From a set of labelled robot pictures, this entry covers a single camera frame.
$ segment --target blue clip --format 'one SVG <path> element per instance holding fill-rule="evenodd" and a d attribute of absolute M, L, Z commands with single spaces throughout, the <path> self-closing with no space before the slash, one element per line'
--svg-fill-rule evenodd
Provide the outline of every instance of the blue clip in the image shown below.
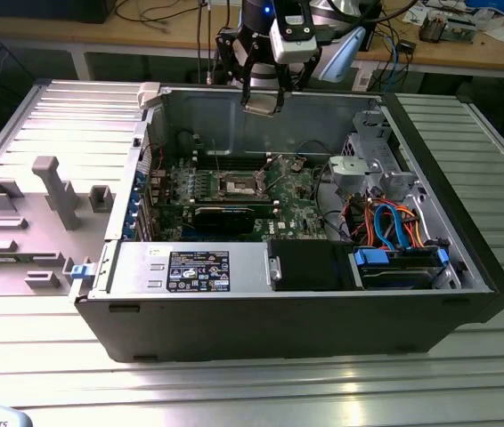
<path fill-rule="evenodd" d="M 123 236 L 126 238 L 134 238 L 134 231 L 131 230 L 129 227 L 125 226 L 122 230 L 121 233 Z"/>
<path fill-rule="evenodd" d="M 145 174 L 142 171 L 135 171 L 135 185 L 142 186 L 145 185 Z"/>
<path fill-rule="evenodd" d="M 130 200 L 127 204 L 127 210 L 130 214 L 135 214 L 137 211 L 139 211 L 139 205 L 136 205 L 133 200 Z"/>
<path fill-rule="evenodd" d="M 70 277 L 72 280 L 76 280 L 77 278 L 92 278 L 95 276 L 95 268 L 96 265 L 93 263 L 75 265 L 70 271 Z"/>
<path fill-rule="evenodd" d="M 446 252 L 445 249 L 438 249 L 438 257 L 440 258 L 440 261 L 442 264 L 446 265 L 448 262 L 450 262 L 450 258 L 448 257 L 448 253 Z"/>
<path fill-rule="evenodd" d="M 355 252 L 357 265 L 363 264 L 388 264 L 388 255 L 384 249 L 359 249 Z"/>

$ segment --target black box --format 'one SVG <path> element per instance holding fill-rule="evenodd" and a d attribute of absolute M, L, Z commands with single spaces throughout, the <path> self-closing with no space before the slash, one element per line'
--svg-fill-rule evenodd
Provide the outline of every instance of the black box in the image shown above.
<path fill-rule="evenodd" d="M 0 0 L 0 16 L 102 24 L 116 0 Z"/>

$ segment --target slotted metal surface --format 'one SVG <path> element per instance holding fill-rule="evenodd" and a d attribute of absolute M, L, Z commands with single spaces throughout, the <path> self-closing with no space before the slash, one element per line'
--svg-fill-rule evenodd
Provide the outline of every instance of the slotted metal surface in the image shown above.
<path fill-rule="evenodd" d="M 397 97 L 504 269 L 504 141 L 456 98 Z"/>
<path fill-rule="evenodd" d="M 31 172 L 37 156 L 56 156 L 58 173 L 76 193 L 93 185 L 116 191 L 135 126 L 138 84 L 53 81 L 36 86 L 8 133 L 0 135 L 0 179 L 23 193 L 45 193 Z"/>
<path fill-rule="evenodd" d="M 457 112 L 455 103 L 440 108 Z M 504 164 L 501 149 L 483 153 L 492 156 L 480 161 Z M 454 150 L 435 154 L 478 164 Z M 461 186 L 473 214 L 504 216 L 504 198 Z M 484 233 L 504 262 L 504 234 Z M 110 360 L 64 297 L 0 297 L 0 403 L 24 410 L 36 427 L 502 427 L 504 311 L 488 324 L 463 326 L 428 354 L 147 365 Z"/>

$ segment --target white plastic part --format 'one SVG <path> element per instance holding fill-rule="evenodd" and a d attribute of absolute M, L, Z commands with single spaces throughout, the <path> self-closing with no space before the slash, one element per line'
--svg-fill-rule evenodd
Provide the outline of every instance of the white plastic part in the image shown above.
<path fill-rule="evenodd" d="M 140 109 L 148 109 L 157 104 L 160 87 L 161 83 L 159 82 L 145 82 L 139 86 L 139 91 L 137 91 L 137 103 Z"/>

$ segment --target table leg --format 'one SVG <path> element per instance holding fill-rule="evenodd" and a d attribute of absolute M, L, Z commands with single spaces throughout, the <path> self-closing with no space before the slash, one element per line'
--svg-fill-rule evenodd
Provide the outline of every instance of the table leg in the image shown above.
<path fill-rule="evenodd" d="M 377 65 L 378 62 L 374 60 L 361 61 L 359 63 L 357 75 L 355 76 L 355 81 L 353 83 L 354 92 L 367 92 L 367 88 L 370 84 L 370 78 L 372 77 L 373 71 L 377 69 Z"/>
<path fill-rule="evenodd" d="M 72 55 L 72 61 L 74 62 L 78 80 L 94 80 L 92 70 L 86 58 L 86 53 L 82 49 L 72 49 L 70 55 Z"/>

